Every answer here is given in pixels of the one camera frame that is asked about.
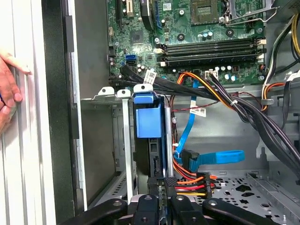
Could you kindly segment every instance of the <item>barcode label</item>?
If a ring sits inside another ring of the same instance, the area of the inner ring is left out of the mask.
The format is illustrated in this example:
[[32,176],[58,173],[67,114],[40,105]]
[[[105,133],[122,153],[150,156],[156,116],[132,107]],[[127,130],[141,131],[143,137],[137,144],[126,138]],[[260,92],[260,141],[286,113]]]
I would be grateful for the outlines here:
[[164,11],[170,11],[170,10],[172,10],[172,4],[171,3],[165,3],[165,4],[163,4],[163,10]]
[[206,117],[206,109],[204,108],[197,108],[198,106],[196,105],[196,101],[192,100],[191,101],[191,106],[190,106],[190,113],[195,114],[197,116],[202,116]]
[[147,69],[146,75],[145,75],[145,78],[144,78],[144,83],[149,83],[149,84],[153,85],[156,75],[157,75],[157,73]]

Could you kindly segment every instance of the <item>blue plastic latch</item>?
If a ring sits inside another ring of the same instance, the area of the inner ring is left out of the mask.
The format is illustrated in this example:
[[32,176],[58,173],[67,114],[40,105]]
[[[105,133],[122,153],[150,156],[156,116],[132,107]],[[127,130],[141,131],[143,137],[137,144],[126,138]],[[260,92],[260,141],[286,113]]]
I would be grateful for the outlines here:
[[196,172],[200,165],[238,163],[245,160],[245,153],[242,150],[221,151],[199,155],[198,159],[189,161],[189,169]]
[[159,138],[162,136],[160,104],[158,108],[136,110],[136,135],[138,138]]
[[135,104],[152,104],[154,100],[153,93],[136,94],[134,98]]

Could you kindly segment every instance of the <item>finger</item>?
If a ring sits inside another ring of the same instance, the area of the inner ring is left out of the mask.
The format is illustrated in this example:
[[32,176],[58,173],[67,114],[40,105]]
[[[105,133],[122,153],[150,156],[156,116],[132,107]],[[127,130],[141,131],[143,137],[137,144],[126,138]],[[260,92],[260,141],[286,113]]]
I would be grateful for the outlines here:
[[21,96],[21,92],[20,89],[18,88],[16,82],[15,82],[15,77],[13,76],[13,74],[11,73],[11,71],[9,70],[8,66],[6,65],[6,63],[0,58],[0,68],[2,69],[2,71],[5,73],[5,76],[9,82],[11,91],[14,95],[14,99],[17,102],[22,101],[22,96]]
[[10,114],[10,108],[7,106],[4,106],[0,110],[0,132],[2,132],[6,123],[9,121],[9,114]]
[[0,101],[0,110],[3,108],[4,103],[2,101]]
[[8,64],[12,65],[13,67],[16,67],[20,71],[22,71],[25,74],[29,74],[30,70],[27,66],[23,65],[19,60],[17,60],[12,54],[4,51],[3,49],[0,49],[0,57]]
[[8,107],[14,107],[15,101],[14,96],[10,88],[10,84],[5,76],[5,73],[0,68],[0,94],[4,103]]

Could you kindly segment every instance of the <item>black cable bundle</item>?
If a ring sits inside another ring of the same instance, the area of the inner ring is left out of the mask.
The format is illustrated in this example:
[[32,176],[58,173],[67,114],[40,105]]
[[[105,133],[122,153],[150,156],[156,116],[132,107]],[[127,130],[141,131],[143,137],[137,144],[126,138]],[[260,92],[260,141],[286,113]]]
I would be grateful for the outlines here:
[[[130,84],[130,87],[133,87],[134,83],[143,83],[143,78],[130,70],[128,66],[123,66],[121,73],[124,77],[131,80],[128,83]],[[243,122],[250,123],[252,127],[258,131],[262,140],[272,153],[288,166],[300,179],[300,153],[295,149],[282,129],[272,119],[248,101],[230,95],[214,76],[211,76],[209,79],[215,85],[217,93],[222,100],[238,113]],[[172,93],[172,95],[197,96],[217,100],[216,96],[212,95],[207,89],[193,89],[159,77],[155,79],[153,88],[159,94],[166,94],[169,92]]]

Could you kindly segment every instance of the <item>cable tie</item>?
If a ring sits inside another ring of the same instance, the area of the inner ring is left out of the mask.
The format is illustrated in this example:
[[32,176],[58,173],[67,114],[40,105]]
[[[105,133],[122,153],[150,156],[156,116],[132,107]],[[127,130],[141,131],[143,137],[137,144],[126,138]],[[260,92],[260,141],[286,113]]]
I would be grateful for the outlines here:
[[237,104],[237,102],[238,102],[237,100],[234,100],[230,103],[230,105],[233,106],[234,104]]

